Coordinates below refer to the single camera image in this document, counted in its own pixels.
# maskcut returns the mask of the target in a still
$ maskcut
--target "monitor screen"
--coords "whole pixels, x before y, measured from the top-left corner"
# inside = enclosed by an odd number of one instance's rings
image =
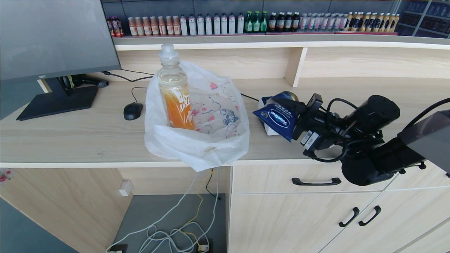
[[[100,0],[1,0],[0,79],[120,69]]]

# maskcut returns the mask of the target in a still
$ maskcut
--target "blue package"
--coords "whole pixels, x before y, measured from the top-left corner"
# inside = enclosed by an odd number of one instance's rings
[[[291,92],[283,91],[273,97],[295,99],[293,96],[295,95],[293,95]],[[297,113],[280,105],[269,97],[265,97],[265,99],[266,98],[268,100],[265,103],[265,106],[259,110],[254,111],[253,114],[255,114],[275,132],[291,142],[292,133],[295,127],[295,121],[297,119]]]

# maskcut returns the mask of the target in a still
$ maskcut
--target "barcode sticker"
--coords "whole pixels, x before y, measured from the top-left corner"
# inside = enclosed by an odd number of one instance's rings
[[[300,142],[302,145],[305,145],[306,141],[308,141],[309,137],[311,137],[312,132],[308,131],[305,135],[305,137],[303,137],[302,141]]]
[[[309,140],[306,142],[306,144],[305,144],[305,149],[306,149],[306,150],[309,150],[310,147],[314,144],[315,140],[316,140],[318,137],[319,137],[319,134],[318,134],[318,133],[313,133],[313,134],[311,135],[311,137],[309,138]]]

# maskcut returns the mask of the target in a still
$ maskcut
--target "robotic arm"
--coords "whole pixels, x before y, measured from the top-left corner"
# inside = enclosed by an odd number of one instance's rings
[[[301,140],[305,147],[303,154],[324,163],[341,161],[343,175],[353,184],[365,186],[387,180],[396,172],[404,174],[408,167],[425,169],[426,160],[450,173],[450,110],[436,112],[417,122],[437,106],[450,102],[450,98],[427,108],[385,144],[381,129],[398,119],[400,109],[383,96],[370,96],[359,107],[344,99],[333,99],[327,109],[322,107],[319,94],[314,94],[308,104],[272,99],[298,113],[292,138],[298,140],[307,132]],[[341,118],[330,112],[335,101],[355,110]],[[334,145],[342,147],[341,155],[333,159],[316,157],[314,151]]]

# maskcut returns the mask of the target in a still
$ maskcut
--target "plastic bag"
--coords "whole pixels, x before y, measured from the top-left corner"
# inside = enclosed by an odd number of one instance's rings
[[[231,164],[248,152],[250,128],[239,90],[229,77],[186,61],[180,62],[189,82],[196,130],[167,126],[167,113],[157,78],[145,99],[145,146],[162,158],[179,159],[195,171]]]

